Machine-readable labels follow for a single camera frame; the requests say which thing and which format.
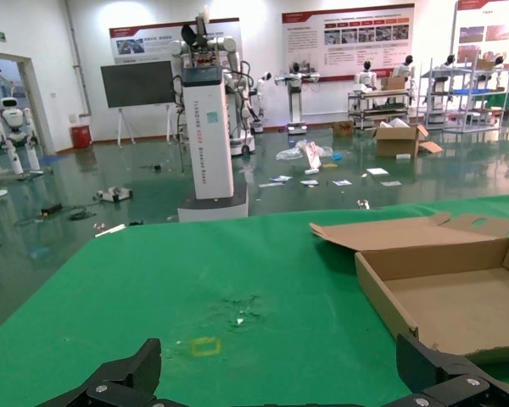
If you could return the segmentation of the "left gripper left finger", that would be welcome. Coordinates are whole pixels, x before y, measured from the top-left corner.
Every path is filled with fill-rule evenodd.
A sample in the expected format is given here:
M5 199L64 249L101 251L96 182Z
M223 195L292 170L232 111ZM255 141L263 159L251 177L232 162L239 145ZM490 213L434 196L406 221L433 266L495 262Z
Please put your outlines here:
M79 387L43 405L162 406L154 395L161 367L161 342L150 338L134 355L100 365Z

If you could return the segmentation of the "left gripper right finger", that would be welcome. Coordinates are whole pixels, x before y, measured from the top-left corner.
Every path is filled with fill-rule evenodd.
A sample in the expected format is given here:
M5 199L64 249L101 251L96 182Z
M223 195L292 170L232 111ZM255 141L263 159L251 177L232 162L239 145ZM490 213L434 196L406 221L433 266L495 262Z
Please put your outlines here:
M390 406L509 406L509 384L463 356L426 347L411 334L396 338L396 367L411 393Z

